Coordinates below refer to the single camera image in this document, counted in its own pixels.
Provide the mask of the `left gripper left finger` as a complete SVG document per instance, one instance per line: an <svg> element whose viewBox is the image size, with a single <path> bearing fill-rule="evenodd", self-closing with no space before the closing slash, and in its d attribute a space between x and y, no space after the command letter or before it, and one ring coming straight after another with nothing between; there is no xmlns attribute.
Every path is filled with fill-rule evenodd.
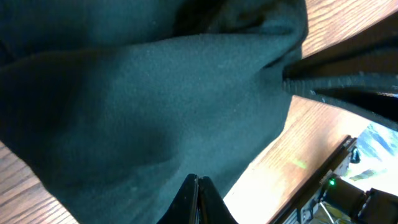
<svg viewBox="0 0 398 224"><path fill-rule="evenodd" d="M195 224L197 220L198 176L188 174L158 224Z"/></svg>

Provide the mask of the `black t-shirt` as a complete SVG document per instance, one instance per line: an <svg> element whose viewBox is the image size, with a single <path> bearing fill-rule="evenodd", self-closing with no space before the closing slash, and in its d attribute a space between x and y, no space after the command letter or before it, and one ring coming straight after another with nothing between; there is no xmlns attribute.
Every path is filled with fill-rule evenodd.
<svg viewBox="0 0 398 224"><path fill-rule="evenodd" d="M283 130L302 0L2 0L1 141L80 223L225 195Z"/></svg>

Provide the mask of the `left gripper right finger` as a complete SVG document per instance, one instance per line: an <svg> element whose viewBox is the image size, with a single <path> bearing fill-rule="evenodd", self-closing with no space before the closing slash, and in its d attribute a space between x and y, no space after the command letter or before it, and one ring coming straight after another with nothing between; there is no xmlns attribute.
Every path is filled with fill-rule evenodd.
<svg viewBox="0 0 398 224"><path fill-rule="evenodd" d="M229 212L223 198L209 177L199 178L198 223L199 224L238 224Z"/></svg>

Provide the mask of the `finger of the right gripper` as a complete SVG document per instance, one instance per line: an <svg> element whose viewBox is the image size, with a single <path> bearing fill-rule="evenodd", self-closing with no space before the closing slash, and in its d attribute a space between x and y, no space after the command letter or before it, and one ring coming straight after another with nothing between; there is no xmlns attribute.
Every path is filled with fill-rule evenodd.
<svg viewBox="0 0 398 224"><path fill-rule="evenodd" d="M337 77L284 77L288 93L350 111L397 130L397 75L359 72Z"/></svg>
<svg viewBox="0 0 398 224"><path fill-rule="evenodd" d="M397 34L356 35L289 65L283 78L301 80L356 72L396 73Z"/></svg>

